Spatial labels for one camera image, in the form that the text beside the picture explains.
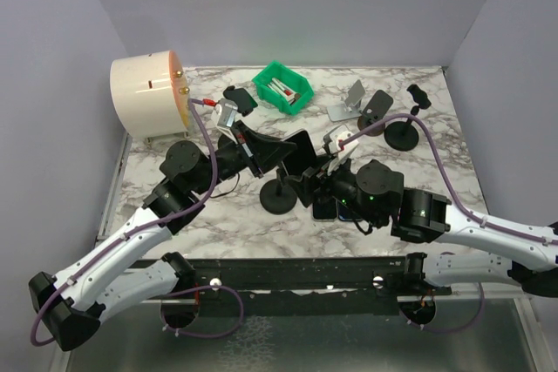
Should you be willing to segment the black round base phone stand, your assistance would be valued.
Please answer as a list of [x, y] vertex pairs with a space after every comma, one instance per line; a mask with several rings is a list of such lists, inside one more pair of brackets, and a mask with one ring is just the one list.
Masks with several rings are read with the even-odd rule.
[[[418, 85], [410, 85], [406, 90], [415, 103], [410, 112], [412, 116], [417, 116], [420, 110], [427, 110], [432, 106], [428, 94]], [[384, 140], [389, 147], [397, 151], [409, 152], [418, 145], [419, 132], [408, 118], [406, 121], [396, 121], [386, 126]]]

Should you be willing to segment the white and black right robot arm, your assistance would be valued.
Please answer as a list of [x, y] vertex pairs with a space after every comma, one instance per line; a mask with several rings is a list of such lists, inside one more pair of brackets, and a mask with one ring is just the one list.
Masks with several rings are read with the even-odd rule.
[[471, 254], [420, 256], [417, 265], [400, 274], [409, 294], [454, 283], [496, 282], [536, 296], [557, 296], [556, 225], [525, 225], [459, 207], [444, 195], [405, 186], [401, 172], [375, 159], [357, 172], [349, 163], [334, 171], [310, 167], [285, 182], [305, 206], [331, 197], [374, 228], [390, 226], [391, 235], [402, 241], [473, 249]]

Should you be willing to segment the black clamp phone stand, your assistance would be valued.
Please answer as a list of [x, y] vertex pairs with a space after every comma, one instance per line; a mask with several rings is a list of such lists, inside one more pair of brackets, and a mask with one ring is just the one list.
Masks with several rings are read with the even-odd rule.
[[228, 86], [223, 91], [223, 97], [233, 101], [237, 106], [237, 111], [243, 117], [247, 117], [258, 106], [246, 89], [236, 88], [234, 85]]

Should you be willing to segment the silver folding phone stand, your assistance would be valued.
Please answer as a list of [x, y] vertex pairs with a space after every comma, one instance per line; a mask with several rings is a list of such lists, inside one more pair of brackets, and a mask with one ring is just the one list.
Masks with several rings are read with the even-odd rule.
[[348, 90], [346, 98], [339, 104], [327, 107], [331, 122], [341, 122], [360, 116], [360, 107], [365, 95], [365, 89], [360, 80]]

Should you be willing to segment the white cylindrical drum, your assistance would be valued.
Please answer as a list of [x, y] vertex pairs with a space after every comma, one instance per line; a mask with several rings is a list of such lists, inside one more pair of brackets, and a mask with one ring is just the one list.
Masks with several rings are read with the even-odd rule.
[[114, 60], [110, 91], [119, 120], [131, 137], [150, 139], [187, 131], [189, 86], [174, 51]]

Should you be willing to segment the black front phone stand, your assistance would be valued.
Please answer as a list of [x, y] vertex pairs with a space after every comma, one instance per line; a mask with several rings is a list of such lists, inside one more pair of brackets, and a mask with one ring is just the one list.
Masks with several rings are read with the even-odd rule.
[[295, 191], [284, 183], [286, 172], [276, 169], [276, 177], [267, 181], [259, 192], [263, 209], [274, 215], [282, 215], [291, 211], [297, 202]]

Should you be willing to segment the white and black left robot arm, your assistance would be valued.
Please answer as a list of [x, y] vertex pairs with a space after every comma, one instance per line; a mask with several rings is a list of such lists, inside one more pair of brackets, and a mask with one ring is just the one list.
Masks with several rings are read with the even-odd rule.
[[89, 340], [108, 319], [155, 296], [180, 298], [196, 284], [194, 268], [179, 253], [168, 253], [134, 274], [126, 270], [146, 252], [171, 240], [203, 210], [215, 186], [244, 169], [261, 177], [296, 150], [289, 141], [233, 125], [238, 139], [208, 154], [192, 141], [174, 143], [160, 165], [163, 180], [131, 218], [102, 244], [55, 274], [39, 272], [29, 281], [36, 317], [31, 343], [45, 325], [64, 351]]

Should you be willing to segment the black phone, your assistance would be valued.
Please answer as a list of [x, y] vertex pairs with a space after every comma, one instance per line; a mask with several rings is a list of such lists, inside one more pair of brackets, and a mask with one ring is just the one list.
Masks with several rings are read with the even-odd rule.
[[360, 222], [363, 219], [341, 202], [337, 202], [337, 217], [343, 222]]

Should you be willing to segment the green plastic bin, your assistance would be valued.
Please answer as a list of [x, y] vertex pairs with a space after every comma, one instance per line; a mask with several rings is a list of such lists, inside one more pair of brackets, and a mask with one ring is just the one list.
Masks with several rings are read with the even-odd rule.
[[308, 80], [277, 61], [272, 61], [252, 78], [259, 99], [278, 111], [297, 115], [314, 97]]

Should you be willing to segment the black front mounting rail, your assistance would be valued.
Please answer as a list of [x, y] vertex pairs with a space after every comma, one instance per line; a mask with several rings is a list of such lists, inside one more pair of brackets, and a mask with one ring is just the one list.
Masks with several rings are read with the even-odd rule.
[[[192, 259], [203, 316], [397, 315], [398, 298], [447, 296], [425, 281], [422, 253], [351, 258]], [[234, 289], [234, 297], [228, 290]]]

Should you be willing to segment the brown base phone stand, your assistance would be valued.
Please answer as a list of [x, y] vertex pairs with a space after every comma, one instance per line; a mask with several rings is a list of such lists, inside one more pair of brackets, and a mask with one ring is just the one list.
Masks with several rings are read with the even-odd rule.
[[383, 90], [377, 90], [367, 105], [361, 110], [361, 116], [357, 120], [360, 131], [368, 126], [374, 125], [384, 118], [393, 104], [393, 98]]

